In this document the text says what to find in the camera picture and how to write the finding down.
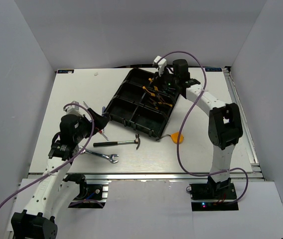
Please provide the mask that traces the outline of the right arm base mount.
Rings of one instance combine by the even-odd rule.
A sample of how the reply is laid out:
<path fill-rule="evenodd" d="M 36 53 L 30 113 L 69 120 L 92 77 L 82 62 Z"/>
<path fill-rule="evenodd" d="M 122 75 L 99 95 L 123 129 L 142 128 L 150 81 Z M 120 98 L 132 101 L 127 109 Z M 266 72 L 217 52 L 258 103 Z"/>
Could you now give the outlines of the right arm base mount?
<path fill-rule="evenodd" d="M 193 212 L 238 211 L 237 194 L 233 183 L 228 188 L 213 193 L 207 184 L 195 183 L 186 187 L 191 196 Z"/>

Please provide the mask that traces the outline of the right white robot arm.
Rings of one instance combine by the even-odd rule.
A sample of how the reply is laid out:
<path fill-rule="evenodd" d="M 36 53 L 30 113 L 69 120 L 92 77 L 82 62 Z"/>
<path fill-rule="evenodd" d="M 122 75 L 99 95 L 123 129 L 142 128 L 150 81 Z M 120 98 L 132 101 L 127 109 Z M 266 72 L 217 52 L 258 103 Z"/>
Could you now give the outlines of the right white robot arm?
<path fill-rule="evenodd" d="M 166 59 L 157 56 L 153 61 L 157 72 L 153 85 L 163 89 L 174 88 L 179 94 L 196 105 L 208 116 L 208 137 L 213 144 L 213 161 L 209 172 L 208 195 L 214 199 L 225 193 L 230 184 L 230 164 L 236 144 L 243 135 L 239 107 L 225 103 L 207 92 L 198 80 L 192 79 L 188 62 L 173 61 L 173 73 L 169 73 Z"/>

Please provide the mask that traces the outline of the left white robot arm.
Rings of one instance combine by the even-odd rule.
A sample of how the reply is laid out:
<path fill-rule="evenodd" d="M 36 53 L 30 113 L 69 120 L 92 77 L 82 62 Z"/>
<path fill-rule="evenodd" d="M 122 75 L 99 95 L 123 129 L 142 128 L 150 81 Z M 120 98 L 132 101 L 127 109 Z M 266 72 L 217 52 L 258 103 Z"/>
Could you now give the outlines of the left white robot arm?
<path fill-rule="evenodd" d="M 54 135 L 42 178 L 22 212 L 15 212 L 11 226 L 16 239 L 54 239 L 57 237 L 56 218 L 75 198 L 87 194 L 86 180 L 82 174 L 68 175 L 75 156 L 82 152 L 79 143 L 105 128 L 109 119 L 91 108 L 87 119 L 79 112 L 77 104 L 64 108 L 59 131 Z"/>

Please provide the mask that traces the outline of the yellow black pliers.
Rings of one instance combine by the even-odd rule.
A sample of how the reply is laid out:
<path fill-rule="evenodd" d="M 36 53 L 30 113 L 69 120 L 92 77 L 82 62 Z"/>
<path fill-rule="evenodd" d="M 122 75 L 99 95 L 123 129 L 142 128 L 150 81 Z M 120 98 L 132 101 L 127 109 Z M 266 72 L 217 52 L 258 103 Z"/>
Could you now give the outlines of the yellow black pliers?
<path fill-rule="evenodd" d="M 152 90 L 150 88 L 147 88 L 146 86 L 142 86 L 142 89 L 150 96 L 155 97 L 157 99 L 159 98 L 159 90 L 156 85 L 152 85 Z"/>
<path fill-rule="evenodd" d="M 169 104 L 169 103 L 166 103 L 165 101 L 161 101 L 161 100 L 158 100 L 158 99 L 153 99 L 153 98 L 149 98 L 148 99 L 148 102 L 154 106 L 155 109 L 159 109 L 159 107 L 169 107 L 169 108 L 172 108 L 173 105 L 172 104 Z"/>

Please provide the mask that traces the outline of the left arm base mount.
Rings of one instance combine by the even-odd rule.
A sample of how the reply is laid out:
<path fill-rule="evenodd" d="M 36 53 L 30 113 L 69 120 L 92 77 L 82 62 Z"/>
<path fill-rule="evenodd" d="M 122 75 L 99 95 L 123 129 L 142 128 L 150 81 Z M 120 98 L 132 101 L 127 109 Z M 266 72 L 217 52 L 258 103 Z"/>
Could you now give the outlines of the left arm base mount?
<path fill-rule="evenodd" d="M 105 202 L 102 202 L 106 197 L 104 186 L 101 183 L 88 183 L 83 174 L 70 174 L 63 179 L 64 182 L 73 182 L 79 188 L 79 195 L 70 203 L 69 208 L 77 209 L 102 209 Z"/>

